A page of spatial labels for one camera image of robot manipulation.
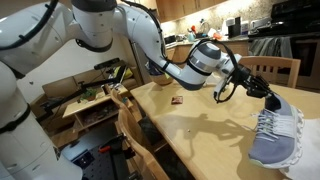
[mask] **sneaker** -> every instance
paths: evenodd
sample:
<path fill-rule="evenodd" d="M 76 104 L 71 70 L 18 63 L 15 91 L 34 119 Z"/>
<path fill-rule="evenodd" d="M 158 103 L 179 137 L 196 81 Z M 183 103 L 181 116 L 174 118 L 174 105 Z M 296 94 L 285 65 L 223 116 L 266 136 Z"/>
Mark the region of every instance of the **sneaker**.
<path fill-rule="evenodd" d="M 303 114 L 277 94 L 266 98 L 258 115 L 250 161 L 270 169 L 286 168 L 302 156 Z"/>

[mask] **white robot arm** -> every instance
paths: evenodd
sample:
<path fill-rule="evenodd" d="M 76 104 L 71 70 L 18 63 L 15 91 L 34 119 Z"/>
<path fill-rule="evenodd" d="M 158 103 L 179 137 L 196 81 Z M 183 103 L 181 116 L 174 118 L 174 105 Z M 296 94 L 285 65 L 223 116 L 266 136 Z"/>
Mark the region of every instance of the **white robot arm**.
<path fill-rule="evenodd" d="M 0 19 L 0 179 L 81 179 L 81 169 L 59 155 L 16 86 L 16 79 L 71 39 L 90 51 L 104 52 L 112 46 L 112 33 L 122 34 L 188 90 L 200 89 L 217 71 L 224 78 L 215 90 L 216 99 L 229 82 L 249 87 L 248 73 L 233 76 L 241 57 L 221 52 L 211 41 L 194 45 L 180 69 L 167 59 L 159 22 L 151 14 L 115 0 L 72 4 L 73 11 L 52 0 Z"/>

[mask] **shoe sole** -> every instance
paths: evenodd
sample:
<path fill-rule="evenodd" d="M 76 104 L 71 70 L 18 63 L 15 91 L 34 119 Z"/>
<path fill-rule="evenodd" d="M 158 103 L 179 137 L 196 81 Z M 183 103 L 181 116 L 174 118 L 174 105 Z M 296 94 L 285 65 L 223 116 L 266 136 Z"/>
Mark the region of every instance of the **shoe sole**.
<path fill-rule="evenodd" d="M 292 114 L 294 114 L 295 117 L 295 122 L 296 122 L 296 134 L 295 134 L 295 148 L 293 150 L 293 152 L 291 153 L 291 155 L 278 163 L 273 163 L 273 164 L 263 164 L 262 162 L 260 162 L 259 160 L 256 159 L 250 159 L 250 162 L 257 165 L 257 166 L 261 166 L 264 168 L 268 168 L 268 169 L 281 169 L 281 168 L 287 168 L 291 165 L 296 164 L 299 159 L 302 156 L 302 145 L 301 145 L 301 138 L 302 138 L 302 130 L 304 127 L 304 119 L 303 119 L 303 113 L 301 112 L 301 110 L 297 109 L 294 106 L 291 106 L 291 112 Z"/>

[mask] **wall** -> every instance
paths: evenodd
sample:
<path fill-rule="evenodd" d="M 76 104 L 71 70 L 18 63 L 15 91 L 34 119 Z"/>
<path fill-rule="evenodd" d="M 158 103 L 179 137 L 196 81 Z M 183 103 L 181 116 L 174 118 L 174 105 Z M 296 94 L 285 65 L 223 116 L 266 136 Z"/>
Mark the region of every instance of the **wall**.
<path fill-rule="evenodd" d="M 70 7 L 71 0 L 64 1 Z M 43 0 L 2 0 L 0 19 L 39 2 Z M 41 66 L 31 71 L 25 78 L 18 80 L 18 87 L 22 90 L 27 102 L 31 102 L 43 93 L 43 84 L 93 69 L 95 64 L 109 59 L 119 57 L 134 66 L 135 61 L 128 40 L 117 34 L 114 34 L 113 38 L 112 48 L 105 53 L 94 53 L 80 48 L 74 40 L 67 42 Z"/>
<path fill-rule="evenodd" d="M 162 23 L 164 35 L 186 34 L 187 28 L 192 25 L 200 29 L 200 20 L 204 18 L 209 26 L 221 29 L 223 20 L 229 17 L 241 17 L 242 20 L 260 19 L 270 17 L 272 5 L 286 0 L 229 0 L 206 10 L 188 15 L 176 21 Z"/>

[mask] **wooden table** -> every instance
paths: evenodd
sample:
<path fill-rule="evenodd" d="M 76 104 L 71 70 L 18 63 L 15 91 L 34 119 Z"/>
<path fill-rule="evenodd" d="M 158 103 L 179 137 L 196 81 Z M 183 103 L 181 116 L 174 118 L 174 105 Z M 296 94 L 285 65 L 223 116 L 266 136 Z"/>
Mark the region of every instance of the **wooden table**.
<path fill-rule="evenodd" d="M 120 86 L 119 91 L 120 94 L 128 92 L 128 90 L 124 86 Z M 99 109 L 97 108 L 98 106 L 105 107 L 107 105 L 115 106 L 115 104 L 111 100 L 110 94 L 105 95 L 104 92 L 99 92 L 94 101 L 81 101 L 80 103 L 74 102 L 69 104 L 63 114 L 63 118 L 74 115 L 77 119 L 74 125 L 75 130 L 87 130 L 90 126 L 93 126 L 118 114 L 118 110 L 115 107 L 115 110 L 108 113 L 108 115 L 106 115 L 105 117 L 101 119 L 93 119 L 90 123 L 85 122 L 85 117 L 88 117 L 89 114 L 95 113 L 95 111 Z"/>
<path fill-rule="evenodd" d="M 243 126 L 256 126 L 250 114 L 264 108 L 264 99 L 248 97 L 238 87 L 231 100 L 217 104 L 213 88 L 187 91 L 177 82 L 152 82 L 130 92 L 196 179 L 283 179 L 278 170 L 248 159 L 255 133 Z M 301 109 L 305 118 L 320 116 L 320 94 L 275 85 L 271 89 Z M 183 96 L 183 104 L 171 105 L 173 96 Z"/>

